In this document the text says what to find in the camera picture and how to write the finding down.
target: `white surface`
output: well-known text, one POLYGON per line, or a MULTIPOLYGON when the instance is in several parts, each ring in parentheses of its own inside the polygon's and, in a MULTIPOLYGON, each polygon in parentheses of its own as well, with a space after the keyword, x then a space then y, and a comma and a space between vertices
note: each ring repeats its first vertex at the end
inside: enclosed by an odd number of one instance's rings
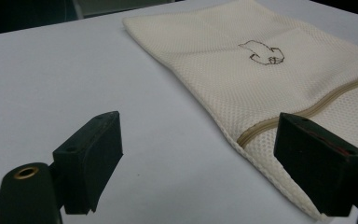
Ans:
MULTIPOLYGON (((0 35, 0 181, 95 115, 118 110, 124 156, 97 212, 64 223, 315 223, 226 142, 177 78, 128 36, 122 18, 191 10, 186 0, 0 35)), ((259 0, 358 45, 358 15, 305 0, 259 0)), ((332 223, 355 223, 336 218, 332 223)))

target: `white tabletop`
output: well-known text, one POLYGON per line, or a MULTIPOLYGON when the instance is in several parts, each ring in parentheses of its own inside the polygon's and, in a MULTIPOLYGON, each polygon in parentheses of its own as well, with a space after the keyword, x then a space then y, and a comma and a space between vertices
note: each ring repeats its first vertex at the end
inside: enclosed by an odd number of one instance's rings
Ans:
MULTIPOLYGON (((64 223, 316 223, 226 141, 174 74, 126 33, 124 17, 228 0, 186 0, 0 35, 0 182, 92 117, 120 112, 124 156, 95 214, 64 223)), ((308 0, 257 0, 358 45, 358 15, 308 0)), ((357 218, 332 223, 353 224, 357 218)))

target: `dark background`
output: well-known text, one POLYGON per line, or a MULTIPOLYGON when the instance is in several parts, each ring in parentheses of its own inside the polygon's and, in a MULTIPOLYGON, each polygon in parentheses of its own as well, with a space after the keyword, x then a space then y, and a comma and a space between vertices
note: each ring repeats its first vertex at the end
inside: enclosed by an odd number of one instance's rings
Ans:
MULTIPOLYGON (((311 1, 358 14, 358 0, 311 1)), ((75 20, 72 0, 0 0, 0 34, 75 20)))

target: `screw hole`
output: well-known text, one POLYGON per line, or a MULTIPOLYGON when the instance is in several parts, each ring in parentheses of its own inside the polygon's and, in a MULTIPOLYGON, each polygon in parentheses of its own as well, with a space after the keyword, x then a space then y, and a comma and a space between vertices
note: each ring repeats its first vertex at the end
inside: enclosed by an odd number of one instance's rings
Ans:
POLYGON ((26 179, 33 175, 35 175, 39 169, 37 167, 27 167, 19 170, 16 174, 14 174, 15 179, 26 179))
POLYGON ((356 154, 354 151, 352 151, 352 150, 347 150, 347 152, 350 154, 350 155, 354 155, 354 154, 356 154))

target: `white mesh bag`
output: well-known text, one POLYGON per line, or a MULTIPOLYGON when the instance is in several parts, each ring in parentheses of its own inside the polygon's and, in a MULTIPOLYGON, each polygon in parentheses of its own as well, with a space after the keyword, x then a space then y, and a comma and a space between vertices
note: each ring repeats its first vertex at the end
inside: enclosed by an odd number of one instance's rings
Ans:
POLYGON ((276 127, 281 112, 298 114, 358 147, 357 46, 253 0, 124 24, 243 157, 307 214, 325 217, 273 156, 276 127))

